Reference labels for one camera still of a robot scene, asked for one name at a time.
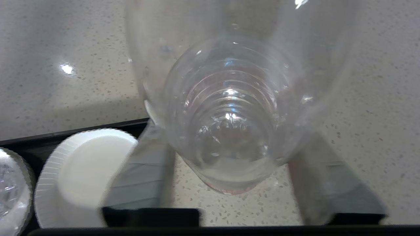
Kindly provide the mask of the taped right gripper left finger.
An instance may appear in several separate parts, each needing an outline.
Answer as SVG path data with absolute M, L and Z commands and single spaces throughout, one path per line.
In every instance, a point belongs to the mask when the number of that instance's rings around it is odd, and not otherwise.
M 199 227 L 196 208 L 173 208 L 176 153 L 160 127 L 146 127 L 104 200 L 108 227 Z

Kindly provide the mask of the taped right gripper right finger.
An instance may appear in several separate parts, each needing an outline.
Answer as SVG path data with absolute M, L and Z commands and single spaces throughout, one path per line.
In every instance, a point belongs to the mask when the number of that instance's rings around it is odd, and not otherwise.
M 304 225 L 378 225 L 387 215 L 383 201 L 319 134 L 288 162 Z

